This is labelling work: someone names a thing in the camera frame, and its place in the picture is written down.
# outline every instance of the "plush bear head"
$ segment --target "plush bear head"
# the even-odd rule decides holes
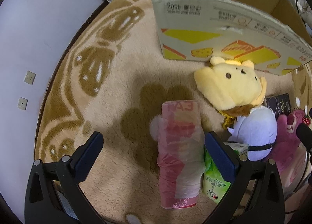
[[[266,79],[255,74],[250,61],[210,59],[211,67],[204,67],[194,73],[197,88],[219,111],[263,103],[266,94]]]

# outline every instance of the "wall outlet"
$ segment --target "wall outlet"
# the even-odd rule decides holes
[[[34,83],[34,79],[35,79],[36,74],[31,72],[31,71],[27,71],[27,74],[25,76],[24,82],[32,85]]]
[[[18,108],[22,109],[22,110],[25,110],[26,106],[27,106],[27,102],[28,102],[27,99],[20,97],[18,99]]]

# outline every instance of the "round rug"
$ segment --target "round rug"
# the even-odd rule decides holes
[[[163,102],[194,99],[204,131],[227,139],[223,116],[196,89],[193,73],[202,66],[163,58],[151,0],[113,1],[81,34],[57,71],[40,122],[35,158],[57,161],[99,131],[104,148],[87,180],[80,183],[99,214],[114,223],[202,223],[216,206],[203,194],[192,208],[160,207],[157,143],[150,134]],[[300,87],[295,92],[290,73],[257,74],[267,79],[267,95],[290,93],[293,105],[295,93],[301,98],[311,88],[308,77],[301,94]],[[299,106],[304,107],[306,100]]]

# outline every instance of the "cheese slice illustration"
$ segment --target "cheese slice illustration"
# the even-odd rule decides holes
[[[196,44],[205,40],[212,39],[214,37],[221,36],[218,33],[195,31],[195,30],[168,30],[161,29],[161,31],[166,35],[176,39],[179,39],[190,44]]]
[[[239,54],[242,54],[244,52],[250,51],[254,49],[255,47],[249,43],[246,43],[241,40],[236,40],[233,43],[230,43],[226,47],[224,47],[221,52],[230,55],[230,56],[237,56]]]
[[[301,63],[292,57],[288,57],[287,65],[289,65],[289,66],[301,66]]]
[[[264,45],[256,47],[248,52],[244,52],[234,57],[235,60],[241,62],[251,60],[255,65],[265,63],[277,58],[280,58],[280,54],[277,51]]]
[[[170,48],[163,44],[163,56],[166,59],[178,59],[178,60],[186,60],[186,56],[182,53],[178,52],[175,49]]]
[[[280,66],[280,62],[277,62],[277,63],[273,63],[273,64],[268,64],[266,66],[266,68],[268,68],[268,69],[275,69],[275,68],[277,68],[279,66]]]
[[[282,75],[288,74],[288,73],[290,73],[291,71],[294,71],[294,68],[293,68],[293,69],[283,69],[283,70],[282,70]]]
[[[212,47],[191,50],[191,55],[196,58],[207,58],[212,53]]]

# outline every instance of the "brown plush fur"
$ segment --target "brown plush fur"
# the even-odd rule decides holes
[[[224,112],[225,114],[229,115],[229,116],[233,116],[233,117],[237,117],[237,116],[245,116],[247,117],[250,114],[250,110],[253,108],[254,106],[252,104],[247,104],[247,105],[243,105],[243,106],[236,106],[232,109],[228,109],[228,110],[223,110],[222,112]]]

